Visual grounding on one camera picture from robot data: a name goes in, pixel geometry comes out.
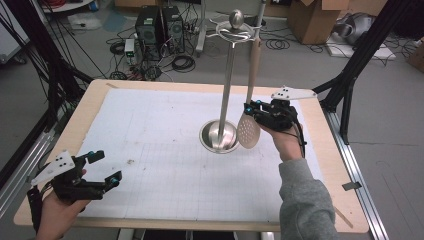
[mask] metal frame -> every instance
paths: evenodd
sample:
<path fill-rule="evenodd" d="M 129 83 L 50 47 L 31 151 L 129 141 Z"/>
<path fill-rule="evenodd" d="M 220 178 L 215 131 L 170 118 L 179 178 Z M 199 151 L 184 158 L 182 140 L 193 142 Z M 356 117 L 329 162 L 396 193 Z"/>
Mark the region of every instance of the metal frame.
<path fill-rule="evenodd" d="M 359 182 L 362 186 L 355 191 L 359 202 L 361 203 L 362 209 L 364 210 L 365 217 L 367 218 L 374 239 L 388 240 L 389 237 L 386 233 L 386 229 L 381 221 L 380 215 L 378 214 L 377 208 L 374 205 L 371 194 L 368 191 L 367 184 L 365 183 L 361 170 L 356 162 L 356 158 L 353 155 L 352 149 L 349 145 L 344 143 L 342 135 L 338 132 L 338 129 L 340 128 L 340 121 L 337 114 L 324 111 L 324 116 L 327 119 L 331 132 L 333 133 L 334 140 L 336 141 L 337 147 L 342 155 L 351 181 L 354 183 Z"/>
<path fill-rule="evenodd" d="M 321 106 L 330 112 L 335 112 L 337 105 L 343 99 L 340 134 L 345 144 L 349 144 L 347 134 L 355 82 L 359 74 L 361 74 L 362 70 L 364 70 L 375 52 L 387 38 L 392 28 L 408 12 L 413 1 L 422 0 L 387 1 L 370 30 L 363 35 L 363 39 L 358 43 L 357 50 L 342 72 L 334 79 L 312 89 L 317 94 L 330 89 L 325 99 L 321 101 Z"/>
<path fill-rule="evenodd" d="M 58 119 L 65 115 L 63 110 L 58 113 Z M 10 176 L 4 187 L 0 191 L 0 219 L 18 195 L 27 177 L 31 175 L 38 162 L 45 156 L 48 147 L 55 140 L 55 126 L 48 132 L 42 132 L 29 149 L 22 162 Z"/>

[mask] wooden table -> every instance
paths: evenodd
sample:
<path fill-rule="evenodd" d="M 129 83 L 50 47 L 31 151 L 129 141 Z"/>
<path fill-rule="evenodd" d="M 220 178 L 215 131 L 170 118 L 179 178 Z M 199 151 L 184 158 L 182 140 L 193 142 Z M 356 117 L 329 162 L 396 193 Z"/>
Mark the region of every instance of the wooden table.
<path fill-rule="evenodd" d="M 100 109 L 103 99 L 109 89 L 144 89 L 161 91 L 185 92 L 215 92 L 222 93 L 222 85 L 161 83 L 161 82 L 131 82 L 114 80 L 93 81 L 80 104 L 72 115 L 69 123 L 52 150 L 47 161 L 63 149 L 68 149 L 71 155 L 76 155 L 82 145 L 85 134 Z M 254 94 L 271 95 L 275 88 L 256 87 Z M 244 86 L 232 86 L 231 93 L 245 94 Z M 361 205 L 354 190 L 345 191 L 342 185 L 350 182 L 344 163 L 341 159 L 327 121 L 322 113 L 317 99 L 299 101 L 303 116 L 309 129 L 315 154 L 321 172 L 336 209 L 336 229 L 339 232 L 364 233 L 369 227 Z M 31 214 L 27 200 L 17 211 L 14 222 L 18 225 L 32 225 Z M 181 221 L 181 220 L 140 220 L 140 219 L 106 219 L 78 218 L 75 226 L 84 227 L 116 227 L 116 228 L 160 228 L 185 230 L 230 230 L 230 231 L 280 231 L 276 223 L 246 223 L 246 222 L 211 222 L 211 221 Z"/>

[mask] gray sweatshirt sleeve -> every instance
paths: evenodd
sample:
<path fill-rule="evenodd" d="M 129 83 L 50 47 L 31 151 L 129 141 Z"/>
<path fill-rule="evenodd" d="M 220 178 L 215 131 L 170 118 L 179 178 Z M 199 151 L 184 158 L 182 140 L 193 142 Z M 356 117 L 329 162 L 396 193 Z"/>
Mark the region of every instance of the gray sweatshirt sleeve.
<path fill-rule="evenodd" d="M 283 181 L 280 196 L 281 238 L 338 239 L 335 214 L 330 194 L 324 184 L 315 180 L 305 159 L 279 165 Z"/>

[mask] white device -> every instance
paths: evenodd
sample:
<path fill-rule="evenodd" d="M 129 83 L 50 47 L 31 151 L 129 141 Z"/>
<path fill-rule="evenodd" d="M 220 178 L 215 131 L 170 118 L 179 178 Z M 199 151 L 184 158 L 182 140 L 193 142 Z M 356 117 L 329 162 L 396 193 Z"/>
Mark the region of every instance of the white device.
<path fill-rule="evenodd" d="M 137 55 L 135 52 L 135 40 L 134 39 L 126 39 L 125 40 L 125 57 L 127 59 L 127 63 L 130 66 L 134 66 L 137 64 Z"/>
<path fill-rule="evenodd" d="M 74 167 L 75 164 L 74 160 L 72 160 L 71 154 L 67 150 L 64 150 L 59 155 L 57 155 L 56 158 L 37 175 L 37 177 L 32 179 L 31 185 L 35 186 L 43 181 L 52 179 L 59 174 L 71 170 Z"/>
<path fill-rule="evenodd" d="M 317 97 L 317 94 L 310 89 L 296 89 L 286 86 L 283 86 L 271 95 L 272 99 L 278 100 L 297 100 L 314 97 Z"/>

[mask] electronic equipment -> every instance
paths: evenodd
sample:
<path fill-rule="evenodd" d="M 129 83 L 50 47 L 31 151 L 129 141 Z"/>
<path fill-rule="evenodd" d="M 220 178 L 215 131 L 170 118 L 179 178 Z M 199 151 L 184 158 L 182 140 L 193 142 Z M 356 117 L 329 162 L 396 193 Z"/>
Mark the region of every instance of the electronic equipment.
<path fill-rule="evenodd" d="M 374 21 L 375 17 L 366 13 L 347 13 L 343 18 L 336 21 L 332 32 L 346 39 L 350 45 L 356 46 Z"/>
<path fill-rule="evenodd" d="M 126 39 L 125 40 L 125 58 L 127 59 L 127 63 L 130 66 L 134 66 L 137 64 L 137 55 L 135 52 L 135 40 L 134 39 Z"/>
<path fill-rule="evenodd" d="M 183 18 L 177 6 L 162 8 L 166 44 L 170 53 L 184 53 Z"/>
<path fill-rule="evenodd" d="M 135 23 L 143 59 L 158 61 L 165 42 L 162 18 L 158 6 L 142 6 Z"/>

